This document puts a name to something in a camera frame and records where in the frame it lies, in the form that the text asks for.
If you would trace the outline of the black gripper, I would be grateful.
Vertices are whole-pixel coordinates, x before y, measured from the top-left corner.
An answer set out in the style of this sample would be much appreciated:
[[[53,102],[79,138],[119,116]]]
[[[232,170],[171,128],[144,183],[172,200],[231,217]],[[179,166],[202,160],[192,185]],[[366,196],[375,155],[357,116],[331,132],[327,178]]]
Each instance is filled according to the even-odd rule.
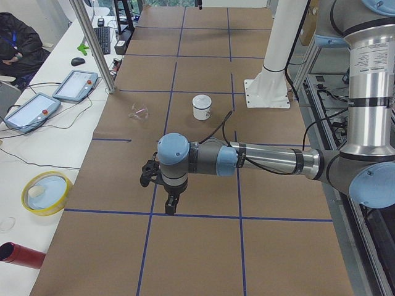
[[[165,203],[165,213],[167,215],[173,215],[174,209],[177,209],[177,205],[179,202],[179,195],[183,193],[188,186],[188,182],[185,181],[180,185],[172,186],[169,184],[164,184],[164,189],[168,193],[168,199]]]

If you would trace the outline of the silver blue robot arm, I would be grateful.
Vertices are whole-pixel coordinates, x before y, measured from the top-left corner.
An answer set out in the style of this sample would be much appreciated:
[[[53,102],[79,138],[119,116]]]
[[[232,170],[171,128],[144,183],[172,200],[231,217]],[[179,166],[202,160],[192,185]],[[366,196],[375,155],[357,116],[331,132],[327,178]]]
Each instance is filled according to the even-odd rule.
[[[165,212],[176,212],[190,173],[230,176],[256,167],[277,175],[304,175],[331,185],[370,208],[394,204],[394,2],[322,1],[318,31],[341,37],[351,49],[347,141],[339,150],[281,149],[170,133],[157,145],[156,182],[167,191]]]

